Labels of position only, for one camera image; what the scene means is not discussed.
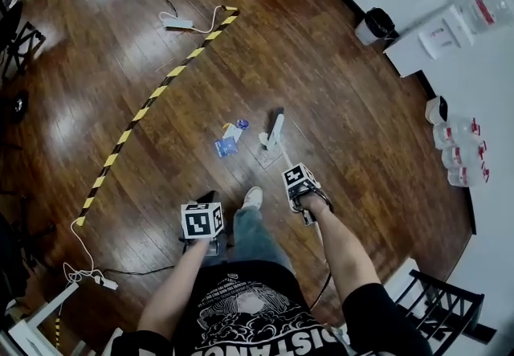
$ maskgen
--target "blue card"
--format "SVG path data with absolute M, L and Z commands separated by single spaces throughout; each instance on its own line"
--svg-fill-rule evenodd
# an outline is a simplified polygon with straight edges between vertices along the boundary
M 216 146 L 218 156 L 221 158 L 238 152 L 238 146 L 235 143 L 233 136 L 225 137 L 220 141 L 215 141 L 214 145 Z

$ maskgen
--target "black t-shirt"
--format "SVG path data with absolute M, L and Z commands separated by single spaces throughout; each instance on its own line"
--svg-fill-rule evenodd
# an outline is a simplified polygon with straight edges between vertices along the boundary
M 351 293 L 343 310 L 355 350 L 431 354 L 381 284 Z M 200 269 L 171 343 L 157 333 L 125 333 L 114 341 L 112 354 L 139 354 L 144 349 L 171 355 L 173 348 L 177 356 L 348 354 L 312 317 L 293 274 L 258 260 Z

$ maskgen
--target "yellow and black caution tape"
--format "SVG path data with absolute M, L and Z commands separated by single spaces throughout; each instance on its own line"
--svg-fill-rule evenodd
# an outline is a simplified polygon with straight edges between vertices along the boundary
M 58 316 L 57 319 L 55 319 L 55 348 L 56 349 L 59 348 L 60 322 L 61 322 L 61 318 L 60 318 L 60 316 Z
M 139 123 L 139 121 L 145 116 L 145 114 L 148 112 L 148 109 L 150 106 L 155 102 L 155 100 L 166 90 L 166 88 L 169 86 L 169 84 L 173 81 L 175 77 L 177 77 L 185 68 L 186 66 L 191 63 L 191 61 L 200 55 L 204 51 L 204 49 L 209 45 L 210 42 L 212 42 L 214 39 L 216 39 L 224 30 L 225 28 L 230 25 L 233 21 L 237 19 L 239 16 L 239 10 L 235 7 L 228 7 L 228 6 L 222 6 L 223 10 L 229 10 L 232 11 L 232 14 L 226 18 L 221 25 L 219 25 L 215 31 L 212 31 L 209 33 L 209 35 L 205 38 L 203 43 L 196 49 L 194 49 L 189 56 L 187 56 L 184 60 L 182 60 L 182 63 L 180 65 L 176 66 L 164 80 L 161 82 L 158 88 L 155 89 L 155 91 L 150 95 L 148 100 L 141 106 L 141 109 L 139 112 L 136 113 L 136 116 L 132 119 L 132 121 L 128 124 L 127 129 L 122 133 L 120 140 L 116 143 L 116 146 L 114 146 L 114 149 L 112 150 L 111 154 L 107 158 L 107 160 L 104 163 L 104 167 L 100 171 L 100 174 L 95 180 L 95 183 L 93 184 L 93 187 L 89 191 L 88 198 L 86 198 L 86 201 L 84 202 L 84 205 L 82 206 L 82 211 L 80 212 L 79 217 L 76 219 L 76 224 L 79 226 L 82 226 L 84 224 L 84 220 L 86 219 L 86 214 L 88 213 L 93 200 L 95 199 L 96 193 L 98 192 L 98 189 L 102 186 L 102 183 L 104 183 L 105 176 L 107 176 L 107 173 L 110 171 L 111 166 L 114 164 L 114 161 L 118 157 L 118 154 L 120 154 L 121 149 L 123 148 L 124 143 L 129 139 L 130 133 L 134 129 L 134 127 Z

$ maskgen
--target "hand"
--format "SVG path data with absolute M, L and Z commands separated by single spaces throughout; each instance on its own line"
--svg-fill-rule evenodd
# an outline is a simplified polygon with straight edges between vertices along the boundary
M 314 192 L 301 196 L 300 205 L 314 215 L 321 213 L 324 209 L 328 209 L 328 204 Z

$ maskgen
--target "water bottle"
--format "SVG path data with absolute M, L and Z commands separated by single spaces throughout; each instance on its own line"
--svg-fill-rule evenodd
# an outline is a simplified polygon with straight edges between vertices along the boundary
M 480 137 L 480 125 L 475 118 L 453 116 L 446 123 L 434 126 L 435 148 L 442 150 L 457 144 L 466 144 Z
M 452 186 L 470 187 L 476 186 L 482 182 L 489 181 L 489 169 L 486 169 L 485 164 L 482 163 L 481 167 L 451 167 L 448 169 L 448 182 Z
M 483 162 L 483 154 L 486 150 L 485 141 L 479 145 L 468 143 L 444 149 L 441 159 L 447 169 L 460 166 L 478 166 Z

